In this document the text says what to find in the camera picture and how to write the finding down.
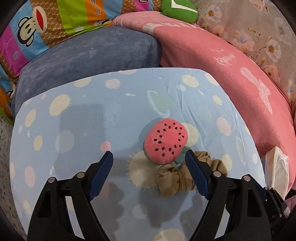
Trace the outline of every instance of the silver bolt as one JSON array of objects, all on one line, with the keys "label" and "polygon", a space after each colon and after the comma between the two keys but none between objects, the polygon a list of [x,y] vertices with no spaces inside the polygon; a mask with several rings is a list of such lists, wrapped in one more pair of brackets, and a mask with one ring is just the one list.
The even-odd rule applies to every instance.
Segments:
[{"label": "silver bolt", "polygon": [[249,176],[245,175],[245,176],[244,176],[244,180],[245,180],[246,182],[249,182],[249,181],[251,180],[251,178],[250,178]]},{"label": "silver bolt", "polygon": [[55,178],[54,177],[50,177],[49,179],[48,179],[48,182],[49,183],[53,183],[55,181]]},{"label": "silver bolt", "polygon": [[221,177],[221,172],[219,172],[219,171],[214,171],[213,174],[215,177]]},{"label": "silver bolt", "polygon": [[85,176],[84,172],[79,172],[76,175],[78,178],[83,178]]}]

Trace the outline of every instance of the brown patterned stripe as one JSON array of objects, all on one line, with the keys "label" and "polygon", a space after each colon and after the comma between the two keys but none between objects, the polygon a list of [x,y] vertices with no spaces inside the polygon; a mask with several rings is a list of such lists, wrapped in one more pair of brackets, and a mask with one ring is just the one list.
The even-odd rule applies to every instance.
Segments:
[{"label": "brown patterned stripe", "polygon": [[160,3],[161,3],[161,0],[152,0],[153,2],[153,11],[158,11],[160,12]]},{"label": "brown patterned stripe", "polygon": [[10,81],[16,81],[17,80],[17,75],[15,75],[12,72],[11,68],[8,66],[8,64],[7,64],[7,62],[6,62],[6,60],[5,60],[5,58],[4,58],[4,56],[3,56],[3,54],[2,54],[1,51],[0,51],[0,63],[2,65],[4,71],[6,72],[6,74],[8,76],[8,79]]},{"label": "brown patterned stripe", "polygon": [[56,0],[30,0],[30,3],[32,8],[40,6],[45,11],[47,30],[40,36],[48,47],[71,38],[64,29]]},{"label": "brown patterned stripe", "polygon": [[123,0],[121,14],[124,14],[127,12],[134,12],[136,8],[137,6],[133,0]]}]

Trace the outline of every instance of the blue polka dot fabric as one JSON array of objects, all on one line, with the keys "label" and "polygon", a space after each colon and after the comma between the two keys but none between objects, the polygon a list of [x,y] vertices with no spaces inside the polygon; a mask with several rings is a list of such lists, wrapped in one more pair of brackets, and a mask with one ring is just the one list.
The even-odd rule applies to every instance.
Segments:
[{"label": "blue polka dot fabric", "polygon": [[[185,68],[100,74],[31,98],[16,116],[10,175],[24,229],[49,177],[71,178],[110,150],[114,165],[91,202],[110,240],[189,240],[207,201],[197,191],[162,198],[157,166],[143,152],[149,130],[168,117],[187,129],[186,146],[221,159],[229,177],[251,174],[265,186],[250,132],[210,74]],[[67,206],[73,229],[82,237],[69,197]],[[225,211],[217,236],[228,217]]]}]

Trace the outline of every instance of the blue gripper pad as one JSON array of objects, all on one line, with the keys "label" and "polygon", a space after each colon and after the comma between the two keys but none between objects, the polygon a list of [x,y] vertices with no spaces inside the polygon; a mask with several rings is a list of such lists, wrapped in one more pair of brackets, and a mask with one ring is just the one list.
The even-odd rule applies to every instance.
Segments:
[{"label": "blue gripper pad", "polygon": [[98,171],[94,174],[92,180],[90,181],[90,188],[87,194],[90,201],[101,192],[101,189],[113,166],[113,154],[111,152],[105,153],[99,164],[100,167],[98,168]]},{"label": "blue gripper pad", "polygon": [[262,199],[263,202],[265,202],[266,191],[260,186],[260,184],[252,176],[250,176],[250,178],[251,178],[252,182],[255,184],[255,187],[259,193],[260,198]]},{"label": "blue gripper pad", "polygon": [[197,164],[196,160],[197,160],[197,158],[194,155],[192,150],[189,150],[185,153],[185,163],[186,163],[188,170],[192,176],[192,179],[194,180],[197,190],[202,196],[204,196],[208,200],[211,195],[211,192],[209,189],[210,176],[208,176],[208,177],[206,176],[206,174],[203,172],[202,168]]}]

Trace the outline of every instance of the watermelon plush toy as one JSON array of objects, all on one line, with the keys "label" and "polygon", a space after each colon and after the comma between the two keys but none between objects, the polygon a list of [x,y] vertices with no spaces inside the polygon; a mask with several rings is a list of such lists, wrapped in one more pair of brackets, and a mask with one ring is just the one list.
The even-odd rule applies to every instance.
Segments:
[{"label": "watermelon plush toy", "polygon": [[166,118],[159,121],[148,133],[144,141],[146,157],[158,165],[165,165],[184,159],[189,149],[185,144],[188,133],[185,127],[174,119]]}]

